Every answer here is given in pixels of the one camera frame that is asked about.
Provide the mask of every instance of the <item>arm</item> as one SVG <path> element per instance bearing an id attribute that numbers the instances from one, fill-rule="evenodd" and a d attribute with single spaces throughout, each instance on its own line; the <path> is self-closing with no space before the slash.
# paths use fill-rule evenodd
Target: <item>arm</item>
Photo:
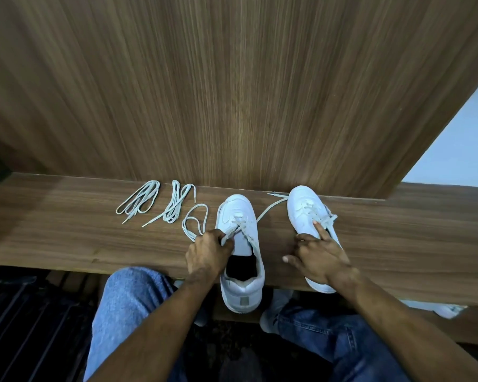
<path id="1" fill-rule="evenodd" d="M 196 238 L 186 252 L 188 277 L 182 286 L 102 363 L 91 382 L 166 381 L 193 319 L 233 250 L 215 229 Z"/>
<path id="2" fill-rule="evenodd" d="M 283 257 L 303 275 L 329 284 L 356 308 L 391 349 L 408 375 L 420 382 L 477 380 L 478 362 L 440 330 L 352 267 L 326 230 L 314 223 L 321 239 L 296 236 L 293 256 Z"/>

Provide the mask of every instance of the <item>hand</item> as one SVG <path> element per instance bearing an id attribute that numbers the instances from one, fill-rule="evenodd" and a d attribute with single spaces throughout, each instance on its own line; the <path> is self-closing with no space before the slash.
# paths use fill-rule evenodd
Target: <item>hand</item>
<path id="1" fill-rule="evenodd" d="M 186 252 L 187 270 L 190 275 L 197 271 L 204 271 L 214 280 L 223 272 L 234 249 L 233 238 L 221 246 L 220 241 L 223 237 L 225 233 L 215 229 L 195 239 Z"/>
<path id="2" fill-rule="evenodd" d="M 292 264 L 316 283 L 330 284 L 336 274 L 351 268 L 351 262 L 322 225 L 316 222 L 313 225 L 321 239 L 306 233 L 296 235 L 294 255 L 284 256 L 283 261 Z"/>

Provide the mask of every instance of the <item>knee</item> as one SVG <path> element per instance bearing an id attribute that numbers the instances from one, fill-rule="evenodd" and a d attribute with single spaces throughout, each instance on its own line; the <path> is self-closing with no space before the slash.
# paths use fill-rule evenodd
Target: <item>knee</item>
<path id="1" fill-rule="evenodd" d="M 145 284 L 163 276 L 155 270 L 142 267 L 122 268 L 114 272 L 106 281 L 104 292 L 122 293 L 134 292 Z"/>

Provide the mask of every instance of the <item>forearm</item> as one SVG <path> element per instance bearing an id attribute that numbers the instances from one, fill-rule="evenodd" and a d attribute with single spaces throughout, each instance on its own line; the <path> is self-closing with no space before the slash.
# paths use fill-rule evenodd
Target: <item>forearm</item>
<path id="1" fill-rule="evenodd" d="M 339 272 L 331 286 L 356 308 L 414 380 L 478 380 L 475 359 L 358 270 Z"/>
<path id="2" fill-rule="evenodd" d="M 204 271 L 188 276 L 103 362 L 90 381 L 165 381 L 215 277 Z"/>

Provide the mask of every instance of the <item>jeans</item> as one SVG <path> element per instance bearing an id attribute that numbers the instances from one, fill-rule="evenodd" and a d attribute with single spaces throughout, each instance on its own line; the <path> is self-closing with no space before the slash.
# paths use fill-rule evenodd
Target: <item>jeans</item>
<path id="1" fill-rule="evenodd" d="M 124 268 L 111 275 L 92 323 L 83 380 L 173 292 L 169 280 L 154 270 Z M 333 363 L 331 381 L 409 381 L 388 347 L 359 315 L 325 317 L 289 303 L 276 324 L 282 338 Z M 181 358 L 168 380 L 187 381 Z"/>

